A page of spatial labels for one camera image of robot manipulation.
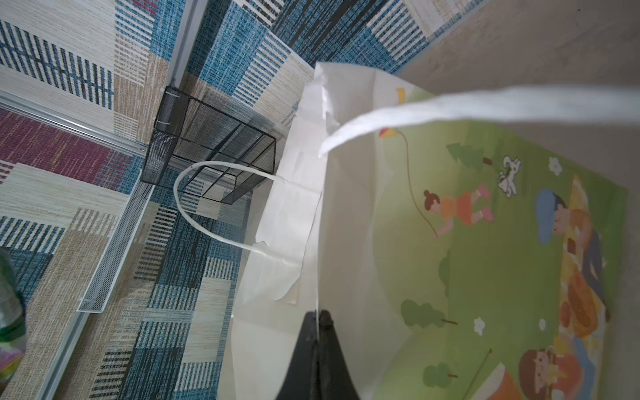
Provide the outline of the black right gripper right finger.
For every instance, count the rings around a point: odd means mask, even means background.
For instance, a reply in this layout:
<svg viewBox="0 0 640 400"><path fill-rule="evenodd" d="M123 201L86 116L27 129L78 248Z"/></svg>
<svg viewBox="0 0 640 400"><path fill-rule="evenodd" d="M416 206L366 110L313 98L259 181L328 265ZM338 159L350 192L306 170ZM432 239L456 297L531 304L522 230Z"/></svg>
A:
<svg viewBox="0 0 640 400"><path fill-rule="evenodd" d="M318 391L320 399L359 399L327 310L318 319Z"/></svg>

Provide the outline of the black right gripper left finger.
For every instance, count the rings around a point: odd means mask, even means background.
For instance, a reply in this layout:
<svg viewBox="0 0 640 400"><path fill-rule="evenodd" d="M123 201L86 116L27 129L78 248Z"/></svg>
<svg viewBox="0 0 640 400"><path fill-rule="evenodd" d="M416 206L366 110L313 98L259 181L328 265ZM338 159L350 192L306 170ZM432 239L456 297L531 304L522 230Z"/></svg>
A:
<svg viewBox="0 0 640 400"><path fill-rule="evenodd" d="M319 399L317 321L316 312L305 314L277 400Z"/></svg>

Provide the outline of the white illustrated paper bag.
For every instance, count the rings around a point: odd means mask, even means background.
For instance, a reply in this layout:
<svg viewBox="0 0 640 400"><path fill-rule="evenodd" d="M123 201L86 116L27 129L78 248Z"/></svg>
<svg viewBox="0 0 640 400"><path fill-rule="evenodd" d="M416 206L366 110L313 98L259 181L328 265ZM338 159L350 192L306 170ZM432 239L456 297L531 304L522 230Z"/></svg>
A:
<svg viewBox="0 0 640 400"><path fill-rule="evenodd" d="M327 310L359 399L638 398L621 306L639 206L515 123L608 140L638 131L639 91L433 95L318 64L267 174L221 395L276 399L305 314Z"/></svg>

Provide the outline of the green Fox's candy bag front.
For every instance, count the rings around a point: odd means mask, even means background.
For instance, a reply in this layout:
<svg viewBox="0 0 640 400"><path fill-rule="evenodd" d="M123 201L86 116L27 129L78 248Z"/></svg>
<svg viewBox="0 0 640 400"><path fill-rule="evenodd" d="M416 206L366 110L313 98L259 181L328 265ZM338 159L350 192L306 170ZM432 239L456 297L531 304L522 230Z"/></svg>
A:
<svg viewBox="0 0 640 400"><path fill-rule="evenodd" d="M23 296L7 251L1 250L1 393L15 375L26 352Z"/></svg>

